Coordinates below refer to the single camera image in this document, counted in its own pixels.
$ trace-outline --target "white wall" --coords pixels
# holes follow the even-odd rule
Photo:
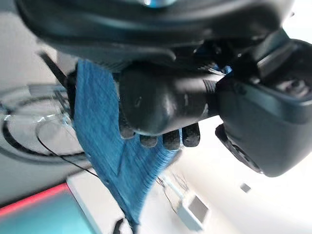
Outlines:
[[[0,2],[0,90],[29,82],[55,82],[53,74],[36,54],[42,45],[15,15],[13,2]],[[56,59],[54,49],[47,46],[44,49]]]

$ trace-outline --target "cable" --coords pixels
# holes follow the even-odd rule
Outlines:
[[[79,166],[79,165],[73,163],[72,161],[69,161],[69,160],[65,159],[64,157],[59,156],[58,154],[56,154],[56,153],[54,153],[52,150],[50,150],[50,149],[40,140],[40,138],[39,138],[39,133],[38,133],[37,130],[36,130],[36,138],[37,138],[37,140],[39,141],[39,143],[40,143],[47,151],[49,151],[50,153],[52,153],[54,156],[59,157],[59,158],[63,159],[65,162],[68,162],[68,163],[70,163],[70,164],[72,164],[72,165],[74,165],[74,166],[76,166],[76,167],[78,167],[78,168],[80,168],[80,169],[82,169],[82,170],[84,170],[84,171],[86,171],[86,172],[90,173],[91,175],[93,175],[93,176],[95,176],[95,177],[98,178],[98,175],[94,174],[93,172],[90,172],[88,169],[85,169],[85,168],[83,168],[83,167],[81,167],[81,166]]]
[[[171,200],[168,198],[168,195],[167,195],[167,193],[166,193],[166,189],[167,189],[167,187],[166,187],[166,185],[165,185],[164,181],[163,181],[161,178],[157,177],[156,182],[157,182],[157,184],[159,184],[159,185],[163,188],[163,190],[164,190],[164,194],[165,194],[165,196],[166,196],[167,200],[168,200],[168,201],[169,201],[169,203],[170,203],[171,209],[172,209],[172,210],[176,213],[176,211],[175,211],[175,209],[174,209],[174,206],[173,206],[173,204],[172,204]]]

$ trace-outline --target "glass surface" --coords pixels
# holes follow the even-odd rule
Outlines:
[[[0,217],[0,233],[96,234],[69,191]]]

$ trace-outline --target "blue cloth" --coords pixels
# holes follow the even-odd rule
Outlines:
[[[77,71],[77,137],[99,178],[135,227],[146,195],[176,151],[166,150],[161,137],[152,149],[143,148],[138,135],[122,140],[112,74],[87,61],[79,61]]]

